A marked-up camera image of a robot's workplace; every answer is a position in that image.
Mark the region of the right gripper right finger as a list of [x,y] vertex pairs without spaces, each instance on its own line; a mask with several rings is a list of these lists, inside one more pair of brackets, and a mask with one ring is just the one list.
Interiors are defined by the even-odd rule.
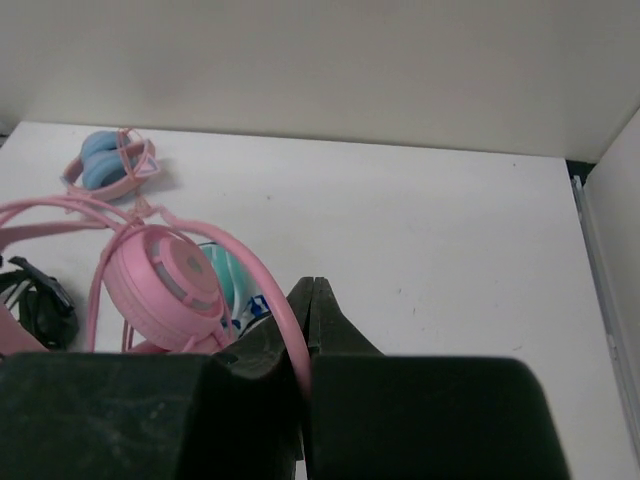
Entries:
[[313,479],[566,479],[544,390],[509,357],[392,356],[317,278],[308,311]]

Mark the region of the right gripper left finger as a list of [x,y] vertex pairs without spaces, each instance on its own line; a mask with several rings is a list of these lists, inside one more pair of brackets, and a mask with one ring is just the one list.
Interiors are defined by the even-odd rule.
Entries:
[[272,319],[212,356],[21,353],[5,479],[291,479],[306,409]]

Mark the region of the large pink headphones with cable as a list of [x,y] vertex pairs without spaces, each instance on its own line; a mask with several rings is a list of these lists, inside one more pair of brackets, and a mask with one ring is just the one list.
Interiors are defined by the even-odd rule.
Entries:
[[215,353],[233,341],[229,307],[210,261],[192,240],[200,235],[231,253],[262,290],[304,395],[311,361],[296,316],[266,266],[241,241],[215,225],[187,221],[163,206],[125,212],[85,196],[15,200],[1,207],[1,246],[87,229],[110,229],[90,287],[87,347],[95,348],[100,293],[124,318],[122,348]]

